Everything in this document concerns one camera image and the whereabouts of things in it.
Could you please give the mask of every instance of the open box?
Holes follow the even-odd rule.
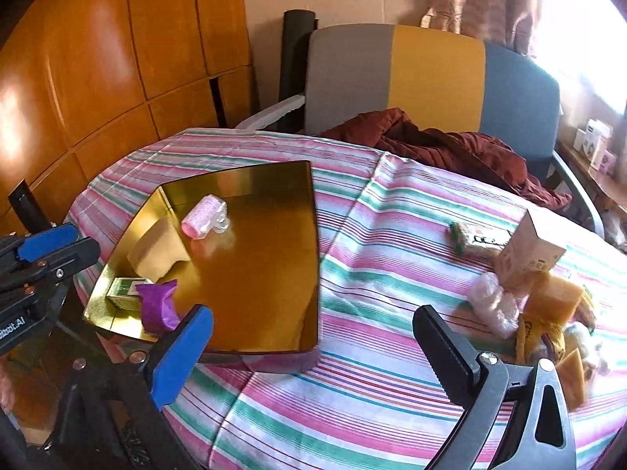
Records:
[[[204,196],[227,202],[231,225],[192,240],[180,221]],[[154,342],[140,313],[118,309],[106,295],[115,277],[137,274],[127,259],[162,217],[178,229],[189,262],[159,282],[178,280],[174,306],[182,318],[195,304],[211,308],[214,331],[202,363],[260,372],[295,373],[319,359],[319,246],[308,161],[269,163],[164,183],[130,222],[105,265],[83,318],[106,338]]]

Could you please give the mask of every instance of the chair backrest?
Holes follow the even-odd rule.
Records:
[[[559,86],[503,47],[412,26],[317,30],[309,46],[305,132],[399,107],[419,128],[499,137],[543,178],[559,119]]]

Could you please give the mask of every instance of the pink hair roller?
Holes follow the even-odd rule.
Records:
[[[188,237],[199,240],[205,238],[212,229],[223,233],[229,227],[227,202],[212,194],[201,199],[181,222],[181,230]]]

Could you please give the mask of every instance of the red brown garment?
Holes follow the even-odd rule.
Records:
[[[399,108],[359,114],[321,136],[385,150],[480,180],[551,210],[571,201],[569,194],[542,187],[527,172],[527,162],[500,139],[479,133],[420,131]]]

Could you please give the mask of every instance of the tablecloth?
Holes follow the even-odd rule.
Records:
[[[101,257],[76,277],[83,302],[125,227],[161,183],[269,161],[311,161],[319,221],[322,361],[299,375],[197,365],[165,415],[211,469],[419,469],[462,410],[448,402],[411,331],[432,304],[477,348],[504,359],[513,343],[477,320],[466,293],[487,262],[456,257],[448,224],[513,230],[529,203],[480,182],[361,146],[258,131],[189,129],[142,148],[90,182],[68,220]],[[572,413],[578,468],[590,468],[627,418],[627,258],[558,215],[576,270],[605,309],[598,333],[620,354]],[[475,468],[504,431],[504,405]]]

